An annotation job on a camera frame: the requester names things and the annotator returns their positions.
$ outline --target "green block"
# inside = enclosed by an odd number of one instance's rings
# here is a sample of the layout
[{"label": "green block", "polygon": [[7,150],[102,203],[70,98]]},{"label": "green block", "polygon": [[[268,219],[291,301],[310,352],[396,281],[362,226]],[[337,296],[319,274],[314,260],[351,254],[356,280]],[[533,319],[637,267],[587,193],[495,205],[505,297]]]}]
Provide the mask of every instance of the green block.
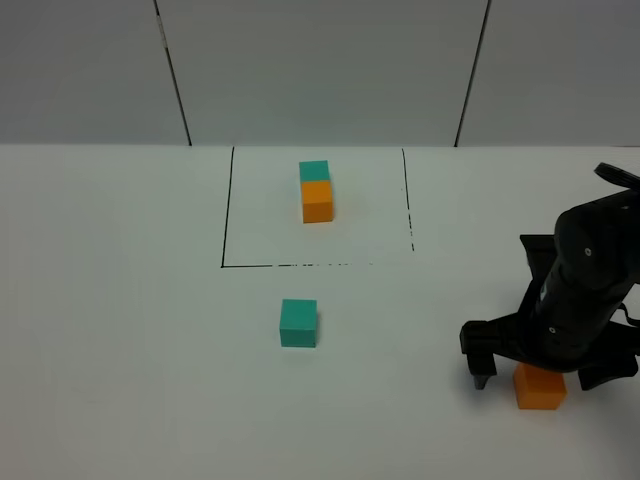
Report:
[{"label": "green block", "polygon": [[280,344],[283,347],[316,346],[318,302],[315,300],[282,301],[280,314]]},{"label": "green block", "polygon": [[322,182],[329,178],[329,162],[318,160],[315,162],[300,162],[300,183]]}]

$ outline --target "wooden block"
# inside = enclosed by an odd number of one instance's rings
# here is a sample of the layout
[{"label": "wooden block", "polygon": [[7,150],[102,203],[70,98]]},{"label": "wooden block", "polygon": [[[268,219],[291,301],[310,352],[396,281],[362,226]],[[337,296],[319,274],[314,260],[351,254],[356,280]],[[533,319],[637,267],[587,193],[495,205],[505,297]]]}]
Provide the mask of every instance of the wooden block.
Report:
[{"label": "wooden block", "polygon": [[557,410],[567,396],[561,373],[519,363],[513,374],[518,407],[527,410]]},{"label": "wooden block", "polygon": [[304,223],[333,220],[333,193],[331,182],[304,182],[302,190],[302,221]]},{"label": "wooden block", "polygon": [[315,300],[282,301],[280,313],[280,345],[283,347],[316,346],[318,303]]}]

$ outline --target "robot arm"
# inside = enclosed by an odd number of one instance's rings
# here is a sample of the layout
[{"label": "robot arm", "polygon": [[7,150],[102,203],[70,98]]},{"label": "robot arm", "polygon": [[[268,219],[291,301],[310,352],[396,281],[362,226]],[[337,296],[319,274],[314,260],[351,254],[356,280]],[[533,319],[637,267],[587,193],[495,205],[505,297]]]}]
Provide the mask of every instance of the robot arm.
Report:
[{"label": "robot arm", "polygon": [[462,327],[476,388],[496,375],[494,354],[577,370],[584,390],[637,373],[640,329],[610,320],[640,281],[640,178],[606,164],[596,173],[629,190],[568,210],[554,235],[521,236],[533,279],[520,309]]}]

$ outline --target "white wall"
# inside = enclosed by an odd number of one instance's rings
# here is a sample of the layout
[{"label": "white wall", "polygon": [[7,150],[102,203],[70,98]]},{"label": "white wall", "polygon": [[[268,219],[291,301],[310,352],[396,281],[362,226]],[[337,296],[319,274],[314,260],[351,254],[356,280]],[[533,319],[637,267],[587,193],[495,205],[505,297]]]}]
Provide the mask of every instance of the white wall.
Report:
[{"label": "white wall", "polygon": [[185,145],[152,0],[7,0],[0,142]]},{"label": "white wall", "polygon": [[453,145],[485,2],[161,0],[194,145]]},{"label": "white wall", "polygon": [[640,3],[494,0],[460,145],[639,145]]}]

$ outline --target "stacked cubes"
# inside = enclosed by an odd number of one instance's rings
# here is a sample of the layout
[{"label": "stacked cubes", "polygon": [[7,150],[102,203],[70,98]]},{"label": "stacked cubes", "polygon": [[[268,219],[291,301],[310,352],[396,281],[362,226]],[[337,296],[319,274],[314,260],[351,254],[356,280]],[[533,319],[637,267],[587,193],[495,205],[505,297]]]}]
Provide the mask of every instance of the stacked cubes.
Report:
[{"label": "stacked cubes", "polygon": [[329,162],[300,162],[302,221],[304,223],[333,220],[333,192],[329,177]]}]

